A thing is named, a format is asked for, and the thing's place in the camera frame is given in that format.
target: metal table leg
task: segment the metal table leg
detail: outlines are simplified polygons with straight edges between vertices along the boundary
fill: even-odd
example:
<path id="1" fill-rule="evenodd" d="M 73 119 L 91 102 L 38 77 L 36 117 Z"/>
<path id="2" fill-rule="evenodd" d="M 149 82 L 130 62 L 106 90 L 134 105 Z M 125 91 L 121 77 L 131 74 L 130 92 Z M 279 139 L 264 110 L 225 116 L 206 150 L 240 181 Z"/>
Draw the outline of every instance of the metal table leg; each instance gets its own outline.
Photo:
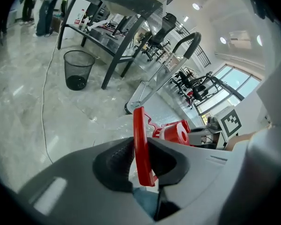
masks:
<path id="1" fill-rule="evenodd" d="M 134 25 L 129 30 L 129 32 L 127 33 L 126 37 L 124 38 L 123 42 L 121 43 L 120 47 L 118 48 L 117 53 L 113 57 L 113 60 L 112 60 L 111 64 L 109 65 L 109 68 L 107 70 L 107 73 L 105 75 L 104 81 L 103 81 L 102 86 L 101 86 L 102 89 L 106 89 L 107 84 L 108 84 L 108 82 L 111 78 L 111 75 L 113 74 L 117 64 L 119 63 L 125 49 L 128 47 L 130 41 L 134 38 L 134 35 L 138 31 L 138 29 L 143 25 L 144 22 L 145 22 L 145 18 L 140 17 L 134 23 Z"/>
<path id="2" fill-rule="evenodd" d="M 159 51 L 158 48 L 156 48 L 156 51 L 152 54 L 152 57 L 154 57 L 154 55 Z"/>
<path id="3" fill-rule="evenodd" d="M 59 31 L 59 38 L 58 38 L 58 44 L 57 44 L 57 49 L 59 50 L 61 48 L 61 42 L 62 42 L 62 36 L 64 35 L 64 31 L 65 31 L 65 27 L 67 26 L 67 19 L 69 18 L 69 15 L 71 13 L 71 10 L 74 6 L 74 3 L 76 2 L 76 0 L 72 0 L 69 8 L 67 9 L 67 13 L 66 16 L 64 18 L 64 21 L 62 22 L 60 31 Z"/>
<path id="4" fill-rule="evenodd" d="M 136 58 L 136 56 L 140 53 L 140 51 L 142 50 L 142 48 L 144 47 L 144 45 L 149 41 L 149 39 L 151 38 L 151 35 L 144 37 L 143 41 L 141 42 L 141 45 L 139 45 L 139 47 L 137 48 L 137 50 L 135 51 L 135 53 L 133 54 L 133 57 Z M 126 72 L 128 71 L 128 69 L 130 68 L 131 64 L 133 63 L 133 61 L 129 61 L 126 65 L 126 67 L 124 68 L 121 77 L 124 77 Z"/>
<path id="5" fill-rule="evenodd" d="M 158 56 L 158 58 L 156 58 L 156 61 L 160 60 L 160 58 L 161 58 L 164 54 L 165 54 L 165 51 L 163 51 L 162 54 L 160 54 L 160 55 Z"/>
<path id="6" fill-rule="evenodd" d="M 96 10 L 96 12 L 94 13 L 94 15 L 92 16 L 91 20 L 89 21 L 89 26 L 93 25 L 95 18 L 97 17 L 98 13 L 101 11 L 101 9 L 105 6 L 105 4 L 101 1 L 99 3 L 98 9 Z M 82 41 L 81 41 L 81 47 L 84 47 L 86 42 L 86 37 L 83 37 Z"/>

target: red object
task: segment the red object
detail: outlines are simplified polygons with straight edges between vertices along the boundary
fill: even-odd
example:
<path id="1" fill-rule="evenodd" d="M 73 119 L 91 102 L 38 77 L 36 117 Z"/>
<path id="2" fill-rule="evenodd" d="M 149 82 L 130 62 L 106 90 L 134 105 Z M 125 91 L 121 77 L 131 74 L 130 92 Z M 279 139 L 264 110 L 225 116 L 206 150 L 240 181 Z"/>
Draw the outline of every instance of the red object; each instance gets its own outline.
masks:
<path id="1" fill-rule="evenodd" d="M 149 160 L 144 107 L 137 108 L 133 112 L 133 137 L 136 167 L 140 184 L 154 187 L 155 181 Z"/>
<path id="2" fill-rule="evenodd" d="M 155 128 L 153 137 L 182 145 L 190 145 L 187 133 L 191 131 L 186 120 L 163 124 L 162 127 L 159 127 L 157 124 L 151 123 L 152 119 L 145 113 L 144 107 L 139 107 L 134 110 L 133 137 L 139 181 L 143 186 L 154 187 L 157 177 L 153 176 L 149 159 L 145 115 L 148 117 L 148 124 Z"/>
<path id="3" fill-rule="evenodd" d="M 83 19 L 83 16 L 84 16 L 84 9 L 81 10 L 81 13 L 79 13 L 77 15 L 77 18 L 75 19 L 75 24 L 80 24 L 80 21 L 82 21 Z"/>

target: chair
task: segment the chair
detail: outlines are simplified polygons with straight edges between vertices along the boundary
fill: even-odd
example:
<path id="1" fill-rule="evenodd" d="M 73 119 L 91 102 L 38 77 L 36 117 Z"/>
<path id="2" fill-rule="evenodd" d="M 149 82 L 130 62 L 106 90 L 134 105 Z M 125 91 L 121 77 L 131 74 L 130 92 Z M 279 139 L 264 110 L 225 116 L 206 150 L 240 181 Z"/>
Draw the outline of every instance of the chair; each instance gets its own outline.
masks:
<path id="1" fill-rule="evenodd" d="M 194 86 L 192 88 L 192 91 L 193 91 L 192 96 L 200 102 L 203 101 L 208 94 L 208 90 L 204 85 Z"/>
<path id="2" fill-rule="evenodd" d="M 168 13 L 165 17 L 163 17 L 162 28 L 156 33 L 155 36 L 151 37 L 148 41 L 148 46 L 146 50 L 142 50 L 142 53 L 145 53 L 149 59 L 148 61 L 152 61 L 152 56 L 150 55 L 150 51 L 152 49 L 162 49 L 163 46 L 161 43 L 163 42 L 165 36 L 168 35 L 170 31 L 172 31 L 176 26 L 176 17 L 173 14 Z"/>

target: wastebasket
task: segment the wastebasket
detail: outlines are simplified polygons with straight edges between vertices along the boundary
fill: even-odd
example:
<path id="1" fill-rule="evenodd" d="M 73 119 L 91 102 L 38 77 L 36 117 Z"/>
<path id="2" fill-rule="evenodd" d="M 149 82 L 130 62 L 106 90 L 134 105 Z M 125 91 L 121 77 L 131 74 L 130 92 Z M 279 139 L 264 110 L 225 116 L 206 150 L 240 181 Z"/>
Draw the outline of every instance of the wastebasket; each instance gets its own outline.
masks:
<path id="1" fill-rule="evenodd" d="M 74 91 L 85 88 L 95 58 L 83 51 L 72 50 L 64 55 L 67 87 Z"/>

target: black handle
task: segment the black handle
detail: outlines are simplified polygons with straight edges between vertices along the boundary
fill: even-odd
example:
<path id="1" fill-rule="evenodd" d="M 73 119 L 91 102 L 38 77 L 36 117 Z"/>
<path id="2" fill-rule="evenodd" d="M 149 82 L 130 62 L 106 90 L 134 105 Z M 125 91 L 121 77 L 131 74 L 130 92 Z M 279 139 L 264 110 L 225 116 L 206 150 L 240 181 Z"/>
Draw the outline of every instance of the black handle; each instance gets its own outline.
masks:
<path id="1" fill-rule="evenodd" d="M 186 50 L 186 52 L 183 55 L 185 58 L 190 59 L 201 41 L 201 34 L 199 32 L 194 32 L 191 35 L 188 35 L 185 38 L 181 39 L 175 46 L 173 53 L 177 51 L 177 49 L 180 47 L 181 44 L 192 39 L 193 39 L 192 43 L 189 45 L 189 48 Z"/>
<path id="2" fill-rule="evenodd" d="M 130 137 L 95 158 L 93 162 L 94 175 L 112 191 L 132 193 L 133 185 L 128 178 L 133 159 L 133 137 Z"/>

